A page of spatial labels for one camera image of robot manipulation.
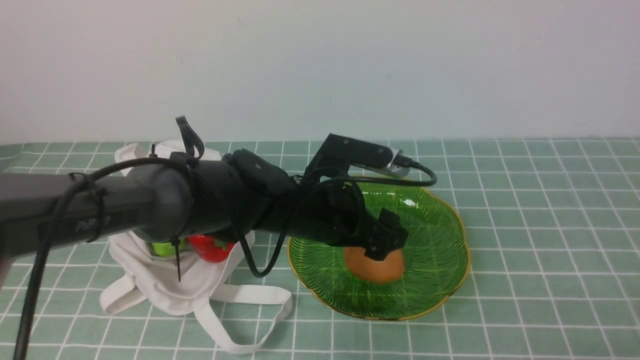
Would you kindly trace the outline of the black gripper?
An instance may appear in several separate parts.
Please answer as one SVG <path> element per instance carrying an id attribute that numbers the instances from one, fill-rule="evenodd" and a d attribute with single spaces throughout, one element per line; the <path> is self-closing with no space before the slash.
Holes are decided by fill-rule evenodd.
<path id="1" fill-rule="evenodd" d="M 363 244 L 367 258 L 383 261 L 404 248 L 409 237 L 395 212 L 382 208 L 377 218 L 371 215 L 353 181 L 302 183 L 289 204 L 280 239 L 291 236 L 337 247 Z"/>

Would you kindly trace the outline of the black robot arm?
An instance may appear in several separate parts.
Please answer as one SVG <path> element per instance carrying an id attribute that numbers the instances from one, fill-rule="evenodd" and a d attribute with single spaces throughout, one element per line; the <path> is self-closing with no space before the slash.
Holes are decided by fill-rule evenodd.
<path id="1" fill-rule="evenodd" d="M 238 242 L 250 231 L 284 234 L 339 248 L 362 248 L 381 261 L 406 244 L 400 217 L 365 208 L 349 162 L 303 178 L 245 150 L 219 161 L 145 157 L 93 173 L 1 175 L 1 259 L 134 232 L 148 243 L 210 234 Z"/>

